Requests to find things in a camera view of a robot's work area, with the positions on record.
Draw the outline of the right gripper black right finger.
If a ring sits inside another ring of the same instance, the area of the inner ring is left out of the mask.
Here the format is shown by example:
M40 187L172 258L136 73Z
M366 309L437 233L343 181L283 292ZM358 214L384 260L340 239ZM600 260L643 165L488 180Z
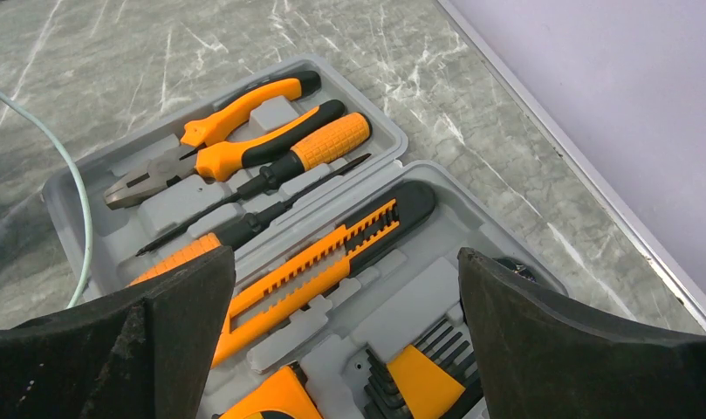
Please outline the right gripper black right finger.
M706 335L642 324L458 252L493 418L706 418Z

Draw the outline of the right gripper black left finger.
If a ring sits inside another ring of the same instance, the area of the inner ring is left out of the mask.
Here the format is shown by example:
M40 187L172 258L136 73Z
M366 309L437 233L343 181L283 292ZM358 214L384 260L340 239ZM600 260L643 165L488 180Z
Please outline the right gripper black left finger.
M0 418L194 418L236 282L221 246L0 329Z

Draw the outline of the grey plastic tool case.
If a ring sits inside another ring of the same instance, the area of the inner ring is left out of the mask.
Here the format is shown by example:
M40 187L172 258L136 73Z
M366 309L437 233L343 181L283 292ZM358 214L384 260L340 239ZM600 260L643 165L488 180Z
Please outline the grey plastic tool case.
M322 58L287 59L88 155L43 194L87 299L221 246L236 280L201 418L485 418L457 255L565 287Z

